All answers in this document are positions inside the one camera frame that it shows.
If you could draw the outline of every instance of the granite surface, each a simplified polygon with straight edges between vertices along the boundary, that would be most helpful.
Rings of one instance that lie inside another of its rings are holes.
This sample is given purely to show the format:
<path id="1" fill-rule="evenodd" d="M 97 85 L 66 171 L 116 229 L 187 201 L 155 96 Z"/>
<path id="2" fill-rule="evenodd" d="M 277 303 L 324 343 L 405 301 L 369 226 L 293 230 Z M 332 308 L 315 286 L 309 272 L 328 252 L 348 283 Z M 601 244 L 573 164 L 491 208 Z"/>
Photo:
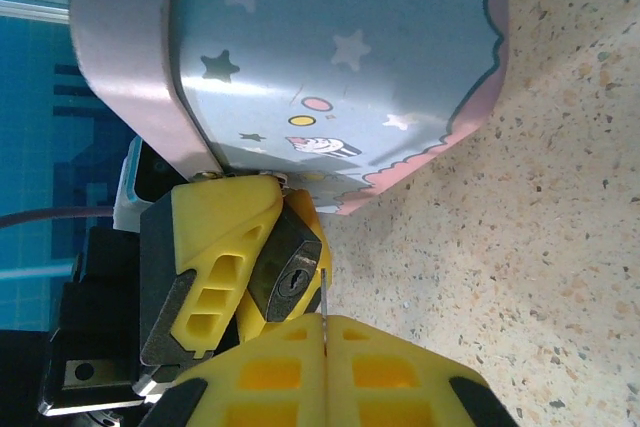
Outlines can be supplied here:
<path id="1" fill-rule="evenodd" d="M 475 368 L 522 426 L 640 426 L 638 1 L 509 0 L 489 122 L 323 219 L 330 313 Z"/>

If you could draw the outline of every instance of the speckled countertop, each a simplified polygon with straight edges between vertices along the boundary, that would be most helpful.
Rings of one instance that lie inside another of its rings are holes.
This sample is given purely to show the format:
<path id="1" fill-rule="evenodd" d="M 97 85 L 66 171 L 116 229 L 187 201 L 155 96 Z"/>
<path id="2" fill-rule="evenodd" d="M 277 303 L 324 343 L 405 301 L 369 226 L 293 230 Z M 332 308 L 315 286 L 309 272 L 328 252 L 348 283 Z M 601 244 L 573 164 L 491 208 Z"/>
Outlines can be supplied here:
<path id="1" fill-rule="evenodd" d="M 331 313 L 475 368 L 522 426 L 640 426 L 639 1 L 510 0 L 489 122 L 324 218 Z"/>

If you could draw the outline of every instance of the blue wall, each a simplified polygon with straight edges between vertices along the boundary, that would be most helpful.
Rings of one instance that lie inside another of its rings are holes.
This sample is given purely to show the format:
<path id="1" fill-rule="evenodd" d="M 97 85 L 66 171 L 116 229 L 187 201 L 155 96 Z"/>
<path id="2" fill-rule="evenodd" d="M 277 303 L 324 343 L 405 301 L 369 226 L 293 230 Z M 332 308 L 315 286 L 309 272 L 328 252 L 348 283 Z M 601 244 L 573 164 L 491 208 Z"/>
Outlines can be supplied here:
<path id="1" fill-rule="evenodd" d="M 79 75 L 68 26 L 0 17 L 0 52 L 0 215 L 113 205 L 133 133 Z M 0 230 L 0 328 L 48 327 L 50 280 L 2 277 L 69 261 L 95 222 Z"/>

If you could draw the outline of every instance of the cable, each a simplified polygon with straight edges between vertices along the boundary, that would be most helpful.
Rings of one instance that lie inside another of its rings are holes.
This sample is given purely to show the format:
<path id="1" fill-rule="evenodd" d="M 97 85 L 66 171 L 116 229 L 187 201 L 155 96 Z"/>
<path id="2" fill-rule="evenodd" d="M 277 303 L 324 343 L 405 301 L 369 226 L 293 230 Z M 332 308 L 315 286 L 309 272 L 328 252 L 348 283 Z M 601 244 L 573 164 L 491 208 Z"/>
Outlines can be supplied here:
<path id="1" fill-rule="evenodd" d="M 81 219 L 88 217 L 113 217 L 113 207 L 52 207 L 49 209 L 27 210 L 1 216 L 0 229 L 37 220 Z"/>

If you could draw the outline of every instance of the cartoon character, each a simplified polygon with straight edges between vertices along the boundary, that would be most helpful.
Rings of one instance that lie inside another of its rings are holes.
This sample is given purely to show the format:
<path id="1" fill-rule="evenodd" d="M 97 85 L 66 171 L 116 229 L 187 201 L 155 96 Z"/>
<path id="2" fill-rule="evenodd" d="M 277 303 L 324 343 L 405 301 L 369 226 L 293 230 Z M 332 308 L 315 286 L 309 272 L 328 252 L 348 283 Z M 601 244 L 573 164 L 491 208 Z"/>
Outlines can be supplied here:
<path id="1" fill-rule="evenodd" d="M 326 155 L 336 159 L 345 159 L 347 157 L 355 157 L 362 153 L 342 140 L 325 139 L 322 137 L 287 137 L 287 140 L 293 144 L 298 152 L 308 154 Z"/>

